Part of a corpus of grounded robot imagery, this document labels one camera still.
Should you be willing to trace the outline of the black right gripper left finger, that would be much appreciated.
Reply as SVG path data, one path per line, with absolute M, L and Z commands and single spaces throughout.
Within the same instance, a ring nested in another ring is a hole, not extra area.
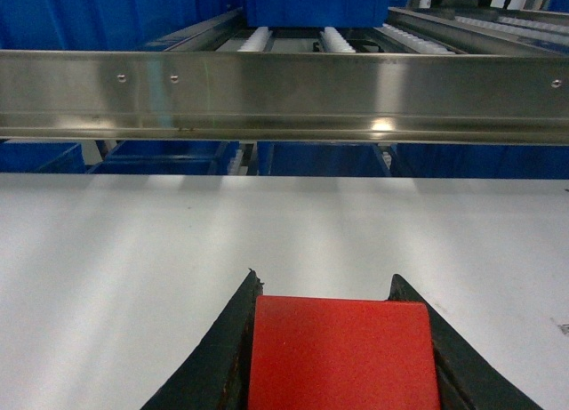
M 246 409 L 261 295 L 263 283 L 250 270 L 196 348 L 143 407 Z

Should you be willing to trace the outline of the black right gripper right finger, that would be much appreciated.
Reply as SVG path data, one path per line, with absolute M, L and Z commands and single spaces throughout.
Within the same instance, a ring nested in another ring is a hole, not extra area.
M 494 369 L 428 302 L 395 274 L 391 301 L 426 305 L 443 409 L 538 409 L 523 391 Z

